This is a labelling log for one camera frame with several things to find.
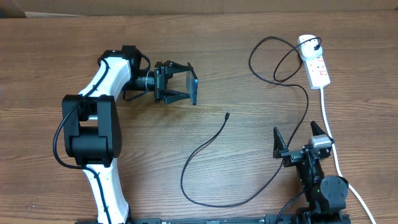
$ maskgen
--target wooden tabletop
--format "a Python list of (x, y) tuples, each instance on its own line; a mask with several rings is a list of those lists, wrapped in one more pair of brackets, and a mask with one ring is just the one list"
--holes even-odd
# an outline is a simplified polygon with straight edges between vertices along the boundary
[[(61, 101), (89, 84), (97, 58), (108, 49), (136, 45), (155, 64), (190, 62), (199, 77), (198, 104), (154, 103), (153, 93), (117, 102), (123, 132), (119, 175), (136, 218), (258, 217), (278, 213), (301, 191), (296, 170), (283, 168), (251, 202), (234, 208), (190, 203), (180, 190), (182, 167), (190, 153), (231, 116), (213, 144), (186, 171), (192, 199), (217, 205), (240, 202), (276, 171), (272, 128), (287, 141), (303, 115), (299, 88), (272, 86), (249, 70), (253, 47), (273, 35), (296, 43), (302, 34), (322, 38), (331, 77), (326, 109), (340, 167), (378, 223), (397, 223), (398, 214), (398, 12), (303, 12), (207, 16), (79, 17), (0, 20), (0, 223), (73, 223), (96, 218), (85, 175), (60, 166), (52, 139), (62, 118)], [(269, 41), (252, 64), (268, 79), (289, 50)], [(278, 77), (298, 66), (296, 54)], [(302, 68), (288, 83), (303, 85), (310, 107), (290, 148), (312, 135), (310, 122), (324, 128), (319, 91), (311, 90)], [(185, 90), (185, 76), (169, 88)], [(74, 164), (58, 142), (61, 158)], [(333, 158), (322, 162), (336, 175)], [(287, 213), (304, 207), (302, 197)], [(370, 223), (350, 192), (353, 223)]]

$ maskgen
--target white power strip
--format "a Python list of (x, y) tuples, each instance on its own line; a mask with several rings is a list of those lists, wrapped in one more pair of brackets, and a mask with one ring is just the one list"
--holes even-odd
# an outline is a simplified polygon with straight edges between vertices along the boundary
[[(314, 38), (314, 35), (301, 35), (298, 38), (298, 44), (301, 44), (302, 42)], [(320, 95), (321, 95), (321, 109), (322, 109), (322, 116), (323, 116), (323, 121), (325, 122), (326, 130), (328, 132), (328, 135), (332, 138), (331, 131), (329, 128), (328, 120), (326, 117), (326, 110), (325, 110), (325, 98), (323, 94), (323, 88), (326, 87), (327, 85), (330, 84), (330, 78), (328, 71), (326, 69), (325, 61), (323, 60), (322, 57), (322, 47), (320, 47), (318, 50), (315, 50), (314, 47), (318, 45), (318, 40), (314, 39), (311, 41), (308, 41), (300, 46), (300, 56), (301, 59), (304, 61), (304, 66), (305, 66), (305, 72), (307, 73), (308, 80), (310, 82), (311, 89), (313, 90), (320, 90)], [(340, 171), (340, 167), (338, 164), (338, 158), (337, 158), (337, 150), (335, 144), (332, 145), (332, 151), (333, 151), (333, 157), (335, 159), (335, 165), (336, 165), (336, 170), (337, 174), (342, 177), (343, 174)], [(366, 213), (368, 214), (371, 222), (373, 224), (376, 224), (376, 221), (374, 220), (372, 213), (369, 211), (368, 207), (366, 206), (365, 202), (362, 200), (361, 196), (357, 191), (354, 189), (354, 187), (349, 184), (349, 189), (354, 193), (354, 195), (358, 198), (359, 202), (361, 202), (361, 205), (365, 209)]]

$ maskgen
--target wood surface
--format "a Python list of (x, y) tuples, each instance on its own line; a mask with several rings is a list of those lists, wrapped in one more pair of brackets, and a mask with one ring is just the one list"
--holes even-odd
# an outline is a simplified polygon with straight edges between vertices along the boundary
[[(207, 208), (187, 201), (180, 190), (190, 153), (231, 116), (213, 144), (190, 163), (185, 188), (192, 199), (217, 205), (240, 202), (276, 171), (272, 128), (287, 141), (305, 109), (298, 88), (272, 86), (249, 70), (248, 57), (263, 38), (296, 43), (302, 34), (323, 39), (331, 76), (326, 109), (342, 173), (360, 193), (378, 223), (397, 223), (398, 214), (398, 12), (303, 12), (210, 16), (80, 17), (0, 20), (0, 223), (73, 223), (96, 218), (90, 185), (81, 171), (60, 166), (52, 154), (61, 101), (89, 84), (97, 58), (107, 49), (137, 45), (155, 64), (191, 62), (199, 77), (198, 104), (154, 103), (153, 93), (117, 102), (123, 132), (119, 175), (136, 218), (258, 217), (279, 212), (301, 191), (296, 170), (283, 168), (251, 202)], [(265, 43), (252, 64), (264, 77), (288, 46)], [(278, 77), (298, 66), (292, 54)], [(310, 122), (324, 127), (319, 91), (302, 68), (289, 83), (307, 90), (310, 107), (291, 143), (299, 149), (312, 135)], [(185, 91), (185, 76), (169, 88)], [(74, 164), (58, 142), (61, 158)], [(336, 175), (333, 158), (322, 162)], [(305, 206), (301, 198), (287, 212)], [(353, 223), (370, 223), (350, 192)]]

